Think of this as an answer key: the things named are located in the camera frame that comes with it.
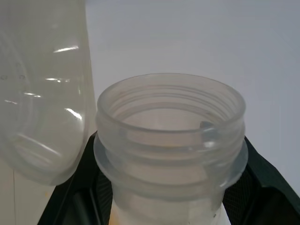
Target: white wall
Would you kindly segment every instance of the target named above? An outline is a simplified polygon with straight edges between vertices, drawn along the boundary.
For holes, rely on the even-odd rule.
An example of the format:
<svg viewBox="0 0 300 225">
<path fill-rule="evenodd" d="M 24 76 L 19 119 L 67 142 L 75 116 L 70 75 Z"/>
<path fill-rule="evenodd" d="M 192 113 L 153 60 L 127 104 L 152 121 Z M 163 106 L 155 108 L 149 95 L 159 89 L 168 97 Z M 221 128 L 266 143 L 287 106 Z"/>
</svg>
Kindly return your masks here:
<svg viewBox="0 0 300 225">
<path fill-rule="evenodd" d="M 135 75 L 203 75 L 247 102 L 247 136 L 300 195 L 299 0 L 87 0 L 96 97 Z"/>
</svg>

